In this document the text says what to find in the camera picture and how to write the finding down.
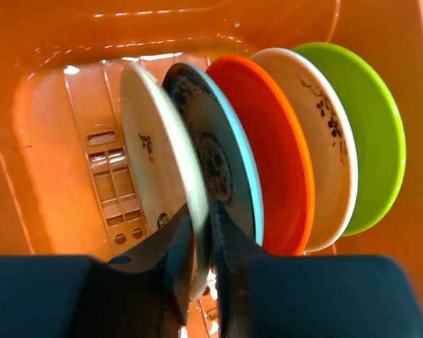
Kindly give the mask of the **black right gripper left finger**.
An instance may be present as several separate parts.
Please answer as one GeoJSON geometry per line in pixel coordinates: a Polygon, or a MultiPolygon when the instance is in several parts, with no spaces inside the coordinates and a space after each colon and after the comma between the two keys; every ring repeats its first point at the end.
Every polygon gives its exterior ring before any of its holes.
{"type": "Polygon", "coordinates": [[[0,256],[0,337],[176,337],[193,233],[186,206],[138,245],[90,256],[0,256]]]}

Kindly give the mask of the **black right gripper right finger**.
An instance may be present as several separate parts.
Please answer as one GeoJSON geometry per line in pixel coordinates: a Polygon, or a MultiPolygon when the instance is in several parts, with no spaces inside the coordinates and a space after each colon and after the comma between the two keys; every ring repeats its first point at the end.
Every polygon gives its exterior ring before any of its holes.
{"type": "Polygon", "coordinates": [[[385,256],[274,256],[211,203],[222,337],[423,337],[423,312],[385,256]]]}

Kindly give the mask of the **orange plastic dish rack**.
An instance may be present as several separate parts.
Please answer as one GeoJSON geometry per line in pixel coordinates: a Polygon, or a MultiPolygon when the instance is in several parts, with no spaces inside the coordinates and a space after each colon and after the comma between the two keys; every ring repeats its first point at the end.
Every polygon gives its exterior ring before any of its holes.
{"type": "Polygon", "coordinates": [[[162,78],[175,62],[331,42],[368,62],[398,105],[407,142],[395,204],[333,254],[383,254],[407,271],[423,307],[423,1],[0,1],[0,255],[108,260],[144,224],[108,226],[87,158],[114,132],[124,58],[162,78]]]}

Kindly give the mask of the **cream floral plate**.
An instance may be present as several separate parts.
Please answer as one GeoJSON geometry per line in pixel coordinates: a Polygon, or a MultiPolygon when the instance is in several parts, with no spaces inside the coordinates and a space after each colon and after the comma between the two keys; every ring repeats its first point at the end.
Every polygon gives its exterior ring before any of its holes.
{"type": "Polygon", "coordinates": [[[201,297],[209,272],[209,201],[195,147],[178,109],[151,73],[133,62],[121,71],[123,135],[150,232],[187,207],[195,240],[190,299],[201,297]]]}
{"type": "Polygon", "coordinates": [[[305,252],[332,246],[355,210],[359,170],[347,114],[325,75],[299,53],[268,48],[251,55],[282,89],[300,121],[312,159],[316,207],[305,252]]]}

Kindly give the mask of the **green plate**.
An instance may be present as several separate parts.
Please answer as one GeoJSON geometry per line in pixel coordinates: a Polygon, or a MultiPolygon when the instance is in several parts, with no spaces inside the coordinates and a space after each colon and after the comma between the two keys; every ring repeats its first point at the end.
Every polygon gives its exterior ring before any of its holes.
{"type": "Polygon", "coordinates": [[[395,203],[405,176],[406,138],[399,109],[380,75],[342,46],[310,42],[294,47],[330,82],[347,114],[357,149],[355,209],[344,236],[375,226],[395,203]]]}

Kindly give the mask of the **orange plate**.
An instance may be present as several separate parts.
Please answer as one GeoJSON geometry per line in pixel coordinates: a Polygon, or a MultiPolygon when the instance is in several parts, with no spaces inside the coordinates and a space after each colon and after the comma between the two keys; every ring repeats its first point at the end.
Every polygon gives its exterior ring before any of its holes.
{"type": "Polygon", "coordinates": [[[304,132],[287,96],[259,65],[222,56],[207,74],[238,115],[250,142],[264,202],[263,247],[275,256],[298,256],[312,231],[314,173],[304,132]]]}

